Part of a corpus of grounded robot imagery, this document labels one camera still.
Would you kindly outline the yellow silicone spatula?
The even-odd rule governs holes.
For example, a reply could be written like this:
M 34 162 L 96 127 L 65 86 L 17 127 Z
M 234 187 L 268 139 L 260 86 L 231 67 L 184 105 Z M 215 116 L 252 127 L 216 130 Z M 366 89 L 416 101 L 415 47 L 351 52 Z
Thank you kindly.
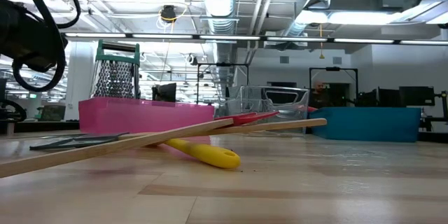
M 235 169 L 241 164 L 238 154 L 226 148 L 205 143 L 194 143 L 184 139 L 170 139 L 165 141 L 164 144 L 215 167 Z

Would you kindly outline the red spatula wooden handle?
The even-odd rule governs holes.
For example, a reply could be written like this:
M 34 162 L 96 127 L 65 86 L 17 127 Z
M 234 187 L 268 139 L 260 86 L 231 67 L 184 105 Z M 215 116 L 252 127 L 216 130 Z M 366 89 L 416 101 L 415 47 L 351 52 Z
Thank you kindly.
M 58 165 L 64 165 L 71 162 L 77 162 L 80 160 L 108 155 L 130 148 L 138 148 L 150 144 L 156 144 L 173 138 L 210 135 L 213 132 L 227 133 L 230 130 L 245 130 L 250 126 L 253 126 L 255 121 L 264 118 L 270 118 L 277 114 L 278 112 L 274 111 L 230 115 L 217 118 L 210 122 L 203 122 L 187 127 L 180 127 L 155 133 L 145 132 L 137 134 L 135 136 L 122 135 L 118 141 L 5 162 L 0 164 L 0 179 L 27 172 L 33 172 L 40 169 L 46 169 L 49 167 L 55 167 Z

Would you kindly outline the grey spatula wooden handle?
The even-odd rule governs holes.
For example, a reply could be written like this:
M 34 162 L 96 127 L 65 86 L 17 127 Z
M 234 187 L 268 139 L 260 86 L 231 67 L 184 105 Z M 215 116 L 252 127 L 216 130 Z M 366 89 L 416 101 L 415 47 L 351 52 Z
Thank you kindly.
M 266 130 L 289 130 L 301 127 L 316 127 L 327 125 L 325 118 L 306 119 L 306 120 L 294 120 L 286 122 L 267 122 L 260 124 L 250 124 L 242 126 L 224 127 L 219 129 L 213 129 L 205 133 L 187 134 L 185 137 L 199 137 L 207 135 L 219 135 L 219 134 L 233 134 L 233 133 L 247 133 L 258 132 Z M 144 133 L 136 134 L 107 134 L 107 135 L 62 135 L 50 138 L 53 142 L 45 143 L 39 146 L 30 146 L 32 151 L 48 150 L 48 149 L 64 149 L 64 148 L 82 148 L 87 146 L 93 146 L 98 144 L 105 144 L 114 142 L 121 139 L 127 139 L 132 137 L 140 137 Z

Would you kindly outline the clear plastic bin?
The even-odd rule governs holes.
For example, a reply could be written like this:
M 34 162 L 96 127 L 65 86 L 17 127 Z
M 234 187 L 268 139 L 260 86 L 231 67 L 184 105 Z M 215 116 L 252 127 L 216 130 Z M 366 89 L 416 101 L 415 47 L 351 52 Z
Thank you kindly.
M 274 112 L 260 123 L 304 120 L 308 117 L 309 90 L 296 87 L 241 85 L 230 89 L 230 96 L 220 99 L 215 116 L 242 113 Z

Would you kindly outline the black background monitor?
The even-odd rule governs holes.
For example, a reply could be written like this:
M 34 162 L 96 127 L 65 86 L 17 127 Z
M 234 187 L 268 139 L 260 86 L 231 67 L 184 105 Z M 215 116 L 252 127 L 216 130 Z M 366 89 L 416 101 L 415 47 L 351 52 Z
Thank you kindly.
M 169 83 L 165 85 L 154 85 L 152 87 L 152 100 L 161 102 L 176 101 L 176 84 Z
M 357 106 L 401 107 L 400 91 L 377 88 L 358 95 Z
M 435 93 L 430 86 L 400 86 L 400 99 L 404 106 L 434 106 Z

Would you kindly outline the pink translucent plastic bin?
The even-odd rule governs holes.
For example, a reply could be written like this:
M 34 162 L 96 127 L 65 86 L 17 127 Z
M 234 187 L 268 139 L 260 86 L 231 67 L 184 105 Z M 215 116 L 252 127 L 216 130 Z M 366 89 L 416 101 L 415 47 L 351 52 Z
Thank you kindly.
M 206 123 L 215 108 L 168 101 L 95 97 L 78 103 L 80 130 L 89 134 L 163 132 Z

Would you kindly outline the person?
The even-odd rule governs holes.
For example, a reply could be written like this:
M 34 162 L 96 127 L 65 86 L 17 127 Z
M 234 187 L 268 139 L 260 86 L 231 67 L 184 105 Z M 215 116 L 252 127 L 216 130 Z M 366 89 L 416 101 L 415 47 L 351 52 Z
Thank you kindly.
M 313 84 L 309 105 L 315 109 L 332 106 L 327 90 L 325 89 L 324 84 L 319 80 L 315 81 Z

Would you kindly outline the teal metal box grater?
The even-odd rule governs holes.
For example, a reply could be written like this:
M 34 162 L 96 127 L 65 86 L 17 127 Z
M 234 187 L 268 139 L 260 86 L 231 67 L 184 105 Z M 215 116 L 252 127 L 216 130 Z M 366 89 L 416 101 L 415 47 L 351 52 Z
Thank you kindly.
M 90 97 L 139 99 L 139 44 L 99 40 Z

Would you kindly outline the blue plastic bin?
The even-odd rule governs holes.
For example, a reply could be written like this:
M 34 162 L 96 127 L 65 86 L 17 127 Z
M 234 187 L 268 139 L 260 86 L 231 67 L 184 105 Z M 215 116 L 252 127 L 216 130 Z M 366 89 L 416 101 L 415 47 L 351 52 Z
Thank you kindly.
M 326 125 L 311 130 L 325 139 L 415 142 L 421 112 L 405 107 L 325 107 L 310 112 L 309 117 L 327 120 Z

